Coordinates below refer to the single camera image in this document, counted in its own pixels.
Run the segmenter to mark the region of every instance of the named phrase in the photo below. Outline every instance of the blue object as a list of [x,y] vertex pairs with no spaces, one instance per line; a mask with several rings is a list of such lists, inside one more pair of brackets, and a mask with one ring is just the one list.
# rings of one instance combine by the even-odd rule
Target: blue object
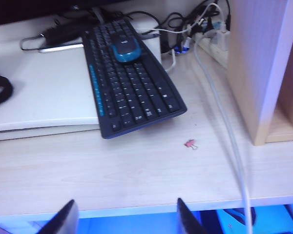
[[120,43],[114,43],[111,47],[114,52],[114,56],[118,62],[131,62],[136,60],[141,55],[141,48],[135,38],[132,39],[126,39],[124,41],[127,41],[127,43],[124,43],[125,49],[120,48],[119,45],[122,45],[122,42]]
[[94,68],[93,66],[90,64],[89,65],[89,70],[90,70],[90,74],[91,74],[91,78],[92,78],[92,83],[93,83],[93,89],[95,91],[95,97],[97,100],[97,105],[99,108],[99,113],[100,116],[104,116],[104,109],[103,109],[103,105],[102,105],[102,100],[101,100],[101,94],[100,94],[100,89],[99,89],[99,85],[98,85],[98,80],[96,77],[96,74],[94,72]]
[[[293,233],[293,219],[284,205],[255,207],[254,234]],[[246,226],[224,210],[217,210],[224,234],[246,233]]]
[[[224,209],[224,211],[230,214],[237,221],[245,225],[244,208]],[[256,221],[256,212],[254,207],[251,207],[251,215],[252,215],[252,225],[254,225],[254,222]]]

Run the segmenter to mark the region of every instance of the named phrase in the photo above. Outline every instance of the power strip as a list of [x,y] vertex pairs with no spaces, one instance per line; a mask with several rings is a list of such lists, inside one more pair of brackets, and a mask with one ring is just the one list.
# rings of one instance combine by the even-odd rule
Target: power strip
[[[198,40],[201,35],[196,34],[195,40]],[[212,56],[220,65],[227,69],[228,67],[228,50],[221,50],[216,44],[213,43],[213,39],[203,38],[199,42],[199,46],[210,56]]]

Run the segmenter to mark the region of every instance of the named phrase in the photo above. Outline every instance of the blue mouse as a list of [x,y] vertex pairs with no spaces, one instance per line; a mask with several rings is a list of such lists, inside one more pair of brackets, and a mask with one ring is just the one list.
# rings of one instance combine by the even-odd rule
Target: blue mouse
[[128,63],[140,57],[141,48],[134,37],[113,35],[111,36],[111,40],[111,47],[118,62]]
[[[233,218],[235,218],[238,222],[245,225],[245,215],[243,208],[235,208],[235,209],[224,209],[224,211],[230,214]],[[251,215],[252,215],[252,225],[254,225],[256,220],[256,212],[254,207],[251,207]]]

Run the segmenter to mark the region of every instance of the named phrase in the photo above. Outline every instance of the keyboard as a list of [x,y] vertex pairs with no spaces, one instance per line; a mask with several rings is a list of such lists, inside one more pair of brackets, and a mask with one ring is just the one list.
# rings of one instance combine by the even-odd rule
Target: keyboard
[[[114,35],[134,37],[141,55],[116,60]],[[187,108],[161,64],[125,19],[101,24],[82,35],[101,134],[109,139],[181,115]]]

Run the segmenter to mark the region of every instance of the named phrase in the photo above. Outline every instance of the desk surface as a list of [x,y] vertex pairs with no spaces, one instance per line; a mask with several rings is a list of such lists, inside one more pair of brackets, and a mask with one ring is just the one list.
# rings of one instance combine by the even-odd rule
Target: desk surface
[[[251,204],[293,203],[293,141],[253,146],[233,100],[226,70],[200,51],[228,111]],[[81,217],[241,206],[231,147],[193,53],[170,73],[188,111],[114,139],[99,130],[0,141],[0,221],[43,220],[70,199]],[[186,148],[196,139],[198,150]]]

